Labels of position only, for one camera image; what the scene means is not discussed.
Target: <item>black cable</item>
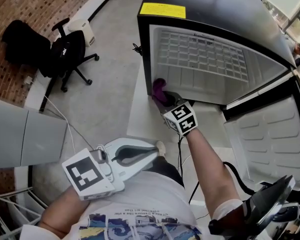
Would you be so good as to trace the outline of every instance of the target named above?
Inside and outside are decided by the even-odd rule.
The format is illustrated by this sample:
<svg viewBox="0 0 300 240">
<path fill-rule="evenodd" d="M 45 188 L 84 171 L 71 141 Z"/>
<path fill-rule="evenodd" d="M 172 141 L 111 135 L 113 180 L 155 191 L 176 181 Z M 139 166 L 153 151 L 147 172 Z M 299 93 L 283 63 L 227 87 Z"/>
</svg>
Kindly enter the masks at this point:
<svg viewBox="0 0 300 240">
<path fill-rule="evenodd" d="M 206 215 L 202 216 L 202 217 L 196 218 L 195 220 L 199 220 L 201 218 L 207 217 L 208 215 L 209 215 L 209 212 Z"/>
<path fill-rule="evenodd" d="M 179 142 L 178 142 L 178 148 L 179 148 L 179 157 L 178 157 L 178 168 L 179 168 L 179 163 L 180 163 L 180 169 L 181 169 L 181 179 L 184 179 L 184 170 L 182 168 L 182 155 L 181 155 L 181 141 L 184 137 L 181 137 L 179 135 Z"/>
<path fill-rule="evenodd" d="M 252 196 L 252 195 L 254 195 L 256 193 L 255 191 L 253 191 L 252 189 L 248 188 L 244 184 L 244 182 L 241 180 L 241 178 L 239 176 L 239 173 L 238 173 L 237 169 L 231 163 L 229 163 L 229 162 L 223 162 L 223 164 L 226 165 L 226 166 L 228 166 L 231 169 L 231 171 L 233 172 L 234 176 L 236 177 L 236 180 L 238 181 L 238 183 L 240 185 L 240 188 L 242 188 L 242 190 L 246 194 Z"/>
<path fill-rule="evenodd" d="M 138 45 L 136 45 L 135 43 L 133 43 L 133 46 L 134 46 L 133 50 L 142 56 L 142 48 L 141 48 L 141 45 L 138 46 Z"/>
<path fill-rule="evenodd" d="M 191 197 L 190 197 L 190 200 L 189 200 L 189 204 L 190 204 L 192 198 L 194 197 L 194 195 L 195 195 L 196 190 L 197 190 L 198 187 L 199 187 L 199 181 L 198 181 L 198 183 L 196 184 L 196 186 L 195 186 L 195 188 L 194 188 L 194 191 L 193 191 L 192 194 L 191 194 Z"/>
<path fill-rule="evenodd" d="M 57 114 L 56 112 L 52 111 L 49 108 L 45 108 L 45 110 L 51 112 L 52 114 L 56 115 L 57 117 L 59 117 L 61 119 L 64 119 L 61 115 Z M 94 150 L 94 148 L 89 144 L 89 142 L 86 140 L 86 138 L 71 123 L 69 123 L 69 125 L 76 131 L 77 134 L 79 134 L 82 137 L 82 139 L 85 141 L 85 143 L 88 144 L 88 146 L 91 148 L 91 151 Z"/>
</svg>

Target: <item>white t-shirt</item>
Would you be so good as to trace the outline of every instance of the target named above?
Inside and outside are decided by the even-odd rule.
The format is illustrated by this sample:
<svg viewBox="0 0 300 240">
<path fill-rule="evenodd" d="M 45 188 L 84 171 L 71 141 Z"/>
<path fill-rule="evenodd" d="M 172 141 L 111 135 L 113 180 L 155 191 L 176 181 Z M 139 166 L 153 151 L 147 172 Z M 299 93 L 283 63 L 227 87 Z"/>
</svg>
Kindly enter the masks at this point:
<svg viewBox="0 0 300 240">
<path fill-rule="evenodd" d="M 240 206 L 239 199 L 228 200 L 214 212 L 220 219 Z M 52 232 L 24 225 L 20 240 L 59 240 Z M 223 239 L 197 226 L 185 189 L 158 173 L 142 171 L 125 182 L 125 190 L 92 201 L 79 222 L 64 239 L 78 240 L 172 240 Z"/>
</svg>

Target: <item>chair base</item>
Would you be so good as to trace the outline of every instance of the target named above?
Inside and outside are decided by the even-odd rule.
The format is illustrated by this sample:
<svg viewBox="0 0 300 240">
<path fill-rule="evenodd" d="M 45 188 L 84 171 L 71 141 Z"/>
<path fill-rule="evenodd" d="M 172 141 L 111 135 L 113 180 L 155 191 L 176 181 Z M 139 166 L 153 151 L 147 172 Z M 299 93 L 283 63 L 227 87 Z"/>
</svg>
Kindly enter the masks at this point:
<svg viewBox="0 0 300 240">
<path fill-rule="evenodd" d="M 80 64 L 82 64 L 83 62 L 86 62 L 87 60 L 90 60 L 90 59 L 92 59 L 92 58 L 94 58 L 95 61 L 98 61 L 98 60 L 100 59 L 100 57 L 99 57 L 96 53 L 94 53 L 94 54 L 92 54 L 92 55 L 89 55 L 89 56 L 87 56 L 87 57 L 84 57 Z M 64 93 L 66 93 L 66 92 L 68 91 L 68 88 L 66 87 L 66 84 L 67 84 L 67 82 L 68 82 L 68 80 L 69 80 L 69 77 L 70 77 L 72 71 L 77 72 L 78 75 L 85 81 L 85 83 L 86 83 L 88 86 L 90 86 L 90 85 L 92 84 L 92 80 L 91 80 L 91 79 L 86 79 L 85 76 L 80 72 L 80 70 L 79 70 L 77 67 L 71 68 L 71 69 L 69 69 L 69 70 L 66 71 L 65 76 L 64 76 L 64 78 L 62 79 L 62 85 L 61 85 L 61 88 L 60 88 L 60 89 L 61 89 L 61 91 L 63 91 Z"/>
</svg>

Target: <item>cable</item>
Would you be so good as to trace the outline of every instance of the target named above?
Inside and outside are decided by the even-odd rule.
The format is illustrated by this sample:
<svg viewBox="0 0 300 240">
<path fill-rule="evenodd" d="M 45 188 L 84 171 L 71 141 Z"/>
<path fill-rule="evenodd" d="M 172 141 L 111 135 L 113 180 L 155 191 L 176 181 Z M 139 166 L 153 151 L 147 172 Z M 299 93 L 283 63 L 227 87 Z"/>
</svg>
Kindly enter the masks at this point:
<svg viewBox="0 0 300 240">
<path fill-rule="evenodd" d="M 252 196 L 252 195 L 254 195 L 254 194 L 256 193 L 255 191 L 253 191 L 252 189 L 248 188 L 248 187 L 244 184 L 244 182 L 243 182 L 243 181 L 241 180 L 241 178 L 240 178 L 240 175 L 239 175 L 237 169 L 236 169 L 231 163 L 229 163 L 229 162 L 223 162 L 223 164 L 226 165 L 226 166 L 228 166 L 228 167 L 231 169 L 231 171 L 233 172 L 234 176 L 236 177 L 236 180 L 237 180 L 238 183 L 239 183 L 240 188 L 242 188 L 242 190 L 243 190 L 246 194 Z"/>
<path fill-rule="evenodd" d="M 34 83 L 33 81 L 31 81 L 31 83 L 32 83 L 32 85 L 33 85 L 35 88 L 37 88 L 36 85 L 35 85 L 35 83 Z M 53 102 L 52 102 L 50 99 L 48 99 L 48 97 L 47 97 L 45 94 L 44 94 L 44 97 L 47 99 L 47 101 L 49 101 L 49 102 L 51 103 L 52 106 L 54 106 L 54 108 L 55 108 L 55 109 L 63 116 L 63 118 L 65 119 L 66 124 L 67 124 L 68 129 L 69 129 L 69 132 L 70 132 L 70 135 L 71 135 L 72 147 L 73 147 L 74 155 L 76 155 L 77 153 L 76 153 L 76 149 L 75 149 L 74 137 L 72 136 L 72 132 L 71 132 L 71 129 L 70 129 L 70 125 L 69 125 L 68 119 L 64 116 L 64 114 L 62 114 L 62 113 L 60 112 L 60 110 L 55 106 L 55 104 L 53 104 Z"/>
<path fill-rule="evenodd" d="M 182 155 L 181 155 L 181 141 L 184 138 L 184 136 L 180 136 L 179 134 L 179 142 L 178 142 L 178 148 L 179 148 L 179 156 L 178 156 L 178 171 L 179 171 L 179 164 L 180 164 L 180 169 L 181 169 L 181 179 L 184 179 L 184 170 L 182 168 Z"/>
<path fill-rule="evenodd" d="M 140 54 L 142 56 L 142 48 L 141 45 L 138 46 L 135 43 L 133 43 L 134 48 L 132 50 L 134 50 L 135 52 L 137 52 L 138 54 Z"/>
<path fill-rule="evenodd" d="M 61 115 L 58 115 L 56 112 L 54 112 L 54 111 L 52 111 L 51 109 L 49 109 L 49 108 L 45 108 L 45 110 L 47 110 L 47 111 L 49 111 L 49 112 L 51 112 L 52 114 L 54 114 L 54 115 L 56 115 L 57 117 L 59 117 L 59 118 L 62 118 L 63 119 L 63 117 L 61 116 Z M 69 123 L 69 125 L 76 131 L 76 133 L 77 134 L 79 134 L 81 137 L 82 137 L 82 139 L 85 141 L 85 143 L 87 143 L 87 145 L 91 148 L 91 150 L 93 151 L 94 150 L 94 148 L 90 145 L 90 143 L 86 140 L 86 138 L 71 124 L 71 123 Z"/>
<path fill-rule="evenodd" d="M 188 155 L 188 156 L 184 159 L 183 163 L 181 164 L 182 166 L 184 166 L 185 162 L 188 160 L 189 157 L 191 157 L 191 154 Z"/>
<path fill-rule="evenodd" d="M 207 217 L 208 215 L 209 215 L 209 212 L 206 215 L 202 216 L 202 217 L 196 218 L 195 220 L 199 220 L 201 218 Z"/>
<path fill-rule="evenodd" d="M 194 191 L 193 191 L 192 194 L 191 194 L 191 197 L 190 197 L 190 199 L 189 199 L 189 204 L 190 204 L 192 198 L 194 197 L 194 195 L 195 195 L 195 193 L 196 193 L 196 190 L 197 190 L 198 186 L 199 186 L 199 181 L 198 181 L 198 183 L 196 184 L 196 186 L 195 186 L 195 188 L 194 188 Z"/>
</svg>

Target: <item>gray cabinet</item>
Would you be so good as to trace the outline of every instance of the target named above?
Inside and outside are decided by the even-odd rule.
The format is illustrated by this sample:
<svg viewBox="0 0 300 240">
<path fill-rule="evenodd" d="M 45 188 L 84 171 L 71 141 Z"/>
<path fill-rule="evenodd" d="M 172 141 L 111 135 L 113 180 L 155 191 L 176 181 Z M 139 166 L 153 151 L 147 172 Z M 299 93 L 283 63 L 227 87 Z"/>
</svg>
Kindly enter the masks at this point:
<svg viewBox="0 0 300 240">
<path fill-rule="evenodd" d="M 0 100 L 0 168 L 58 161 L 67 122 Z"/>
</svg>

